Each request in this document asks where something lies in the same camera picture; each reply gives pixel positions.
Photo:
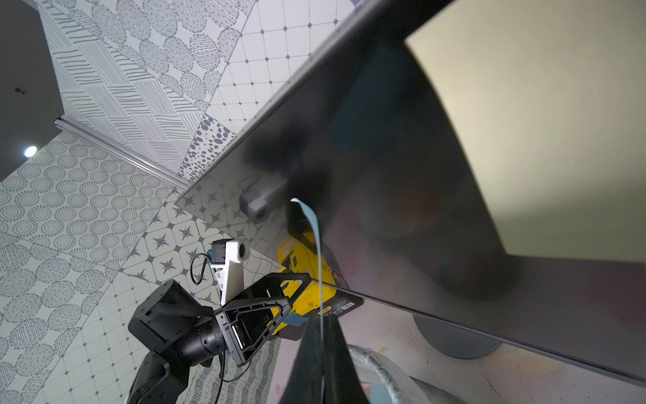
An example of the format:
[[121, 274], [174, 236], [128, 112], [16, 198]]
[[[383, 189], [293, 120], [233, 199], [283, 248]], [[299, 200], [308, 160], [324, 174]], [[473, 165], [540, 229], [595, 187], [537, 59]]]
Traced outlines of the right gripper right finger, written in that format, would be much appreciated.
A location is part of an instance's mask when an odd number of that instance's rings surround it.
[[335, 316], [322, 318], [322, 403], [368, 403]]

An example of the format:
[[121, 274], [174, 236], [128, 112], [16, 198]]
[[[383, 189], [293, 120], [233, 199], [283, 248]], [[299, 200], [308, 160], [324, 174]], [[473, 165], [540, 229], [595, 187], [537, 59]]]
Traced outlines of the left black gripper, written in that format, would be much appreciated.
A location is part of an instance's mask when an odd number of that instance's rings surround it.
[[291, 312], [311, 283], [309, 274], [271, 273], [215, 315], [236, 366], [249, 363]]

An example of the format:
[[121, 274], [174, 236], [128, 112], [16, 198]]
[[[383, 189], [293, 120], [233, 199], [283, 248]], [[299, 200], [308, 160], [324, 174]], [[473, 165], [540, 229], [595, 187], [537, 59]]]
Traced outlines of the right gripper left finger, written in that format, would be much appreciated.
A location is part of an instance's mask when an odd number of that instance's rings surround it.
[[323, 403], [322, 338], [322, 317], [311, 318], [301, 339], [280, 404]]

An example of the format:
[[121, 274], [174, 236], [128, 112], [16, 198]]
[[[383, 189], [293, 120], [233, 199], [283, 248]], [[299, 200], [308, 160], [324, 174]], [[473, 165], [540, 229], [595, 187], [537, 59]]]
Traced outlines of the light blue sticky note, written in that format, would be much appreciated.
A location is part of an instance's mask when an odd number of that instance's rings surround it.
[[298, 198], [291, 198], [290, 201], [292, 203], [296, 203], [302, 210], [304, 216], [306, 217], [306, 220], [308, 220], [309, 224], [311, 225], [312, 233], [314, 235], [315, 243], [316, 243], [316, 256], [317, 256], [317, 271], [318, 271], [318, 277], [317, 277], [317, 282], [318, 282], [318, 291], [319, 291], [319, 317], [321, 318], [319, 320], [319, 336], [321, 337], [321, 341], [324, 343], [325, 338], [324, 338], [324, 325], [323, 325], [323, 291], [322, 291], [322, 257], [321, 257], [321, 237], [320, 237], [320, 229], [319, 229], [319, 224], [318, 220], [316, 218], [316, 213], [314, 210], [309, 207], [309, 205], [306, 205], [303, 201], [299, 200]]

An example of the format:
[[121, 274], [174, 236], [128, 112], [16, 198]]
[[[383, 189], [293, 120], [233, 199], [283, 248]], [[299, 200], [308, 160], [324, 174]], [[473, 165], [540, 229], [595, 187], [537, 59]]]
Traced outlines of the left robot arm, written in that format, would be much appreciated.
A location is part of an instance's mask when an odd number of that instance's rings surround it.
[[215, 357], [249, 363], [290, 315], [311, 283], [308, 274], [270, 273], [224, 306], [202, 306], [177, 281], [160, 285], [139, 304], [129, 332], [149, 352], [126, 401], [175, 403], [192, 367]]

